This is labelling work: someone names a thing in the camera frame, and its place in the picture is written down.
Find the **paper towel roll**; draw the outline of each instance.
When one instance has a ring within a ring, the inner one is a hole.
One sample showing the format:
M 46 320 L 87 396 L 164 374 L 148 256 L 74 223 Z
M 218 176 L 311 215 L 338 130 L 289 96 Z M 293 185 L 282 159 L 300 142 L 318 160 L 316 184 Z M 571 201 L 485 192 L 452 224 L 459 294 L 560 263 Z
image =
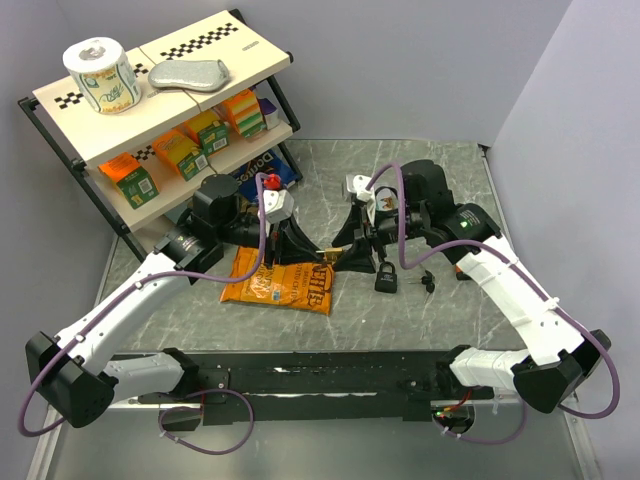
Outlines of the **paper towel roll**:
M 96 37 L 76 43 L 64 52 L 62 61 L 97 112 L 123 112 L 142 98 L 127 54 L 111 38 Z

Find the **gray pouch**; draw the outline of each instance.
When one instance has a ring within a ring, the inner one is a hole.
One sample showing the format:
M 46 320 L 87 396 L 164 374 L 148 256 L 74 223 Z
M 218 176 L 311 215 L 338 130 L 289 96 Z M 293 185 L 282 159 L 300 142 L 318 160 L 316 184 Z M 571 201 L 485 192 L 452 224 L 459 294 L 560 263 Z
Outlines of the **gray pouch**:
M 196 92 L 215 92 L 229 79 L 229 70 L 222 60 L 165 60 L 149 72 L 149 83 L 156 88 Z

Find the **table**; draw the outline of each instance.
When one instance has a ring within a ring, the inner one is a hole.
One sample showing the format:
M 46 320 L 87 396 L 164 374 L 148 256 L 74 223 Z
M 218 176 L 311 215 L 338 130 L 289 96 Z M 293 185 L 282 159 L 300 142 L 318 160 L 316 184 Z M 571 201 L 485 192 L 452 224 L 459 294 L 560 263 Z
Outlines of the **table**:
M 293 187 L 298 223 L 320 248 L 329 246 L 347 218 L 341 182 L 347 173 L 371 175 L 394 159 L 432 159 L 447 175 L 458 202 L 484 207 L 502 224 L 502 215 L 485 169 L 482 150 L 472 143 L 396 140 L 290 140 L 304 181 Z M 392 173 L 383 180 L 395 184 Z M 424 251 L 422 240 L 409 242 L 408 258 Z M 388 248 L 389 258 L 397 249 Z M 212 272 L 231 271 L 235 247 Z M 133 273 L 138 261 L 118 241 L 103 295 Z M 429 261 L 436 290 L 427 297 L 422 273 L 398 271 L 398 293 L 373 290 L 375 277 L 336 274 L 331 315 L 261 305 L 220 303 L 223 286 L 199 281 L 188 292 L 167 301 L 128 341 L 122 351 L 155 351 L 177 347 L 194 350 L 355 350 L 449 349 L 459 344 L 482 348 L 523 348 L 523 343 L 493 302 L 473 282 L 456 280 L 444 256 Z

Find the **wall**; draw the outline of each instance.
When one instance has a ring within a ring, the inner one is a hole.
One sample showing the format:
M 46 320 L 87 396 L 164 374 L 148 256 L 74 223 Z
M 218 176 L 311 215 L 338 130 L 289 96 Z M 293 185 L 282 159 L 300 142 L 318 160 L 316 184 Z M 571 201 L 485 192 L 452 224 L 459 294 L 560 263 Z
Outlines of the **wall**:
M 58 0 L 80 37 L 126 48 L 225 8 L 295 62 L 278 75 L 301 138 L 490 145 L 570 0 Z
M 106 222 L 71 180 L 16 101 L 64 75 L 72 36 L 55 3 L 3 2 L 0 15 L 0 465 L 24 478 L 37 440 L 16 430 L 27 390 L 24 344 L 53 334 L 92 306 L 111 240 Z M 45 405 L 30 410 L 42 426 Z
M 638 18 L 635 0 L 574 0 L 489 151 L 518 252 L 612 339 L 622 401 L 588 423 L 607 479 L 638 476 Z M 585 411 L 605 406 L 606 368 L 579 392 Z

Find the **red object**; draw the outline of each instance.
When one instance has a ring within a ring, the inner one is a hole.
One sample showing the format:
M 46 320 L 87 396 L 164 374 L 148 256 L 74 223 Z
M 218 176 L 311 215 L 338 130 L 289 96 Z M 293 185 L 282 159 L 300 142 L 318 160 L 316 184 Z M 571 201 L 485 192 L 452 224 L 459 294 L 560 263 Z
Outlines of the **red object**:
M 264 186 L 267 190 L 280 190 L 282 187 L 282 182 L 280 181 L 280 177 L 275 173 L 269 174 L 267 179 L 264 181 Z

